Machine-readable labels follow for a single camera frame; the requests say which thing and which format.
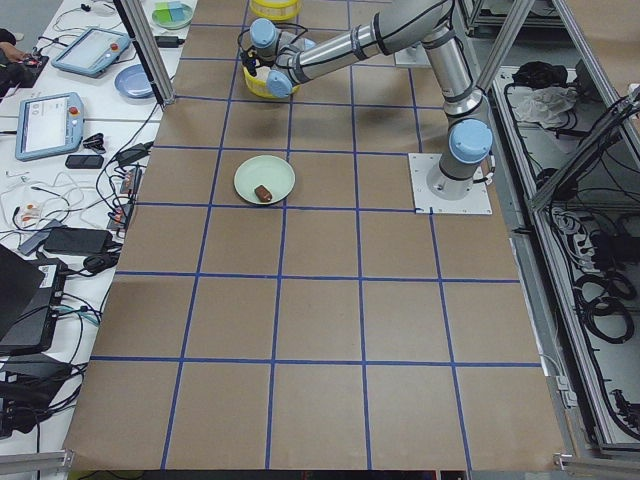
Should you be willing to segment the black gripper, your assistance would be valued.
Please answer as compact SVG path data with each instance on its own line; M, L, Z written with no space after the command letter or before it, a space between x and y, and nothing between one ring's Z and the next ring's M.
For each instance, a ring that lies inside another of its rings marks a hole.
M257 74L257 70L262 66L262 63L255 46L241 48L241 63L250 75Z

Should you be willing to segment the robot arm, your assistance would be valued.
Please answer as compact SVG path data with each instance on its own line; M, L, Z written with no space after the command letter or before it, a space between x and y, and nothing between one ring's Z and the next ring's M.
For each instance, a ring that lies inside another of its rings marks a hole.
M382 54L391 56L416 44L425 50L439 84L448 120L447 148L428 176L429 189L446 200L464 198L473 177L489 156L493 134L484 91L473 79L453 24L452 1L395 1L367 24L319 44L287 32L266 18L248 29L251 43L240 58L250 74L268 70L266 88L286 98L296 86Z

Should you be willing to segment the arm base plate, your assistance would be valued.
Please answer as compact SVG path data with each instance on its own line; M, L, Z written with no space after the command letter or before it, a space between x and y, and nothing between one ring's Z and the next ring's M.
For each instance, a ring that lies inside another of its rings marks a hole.
M472 179L452 180L440 169L440 154L409 153L409 173L417 214L491 215L485 183L477 168Z

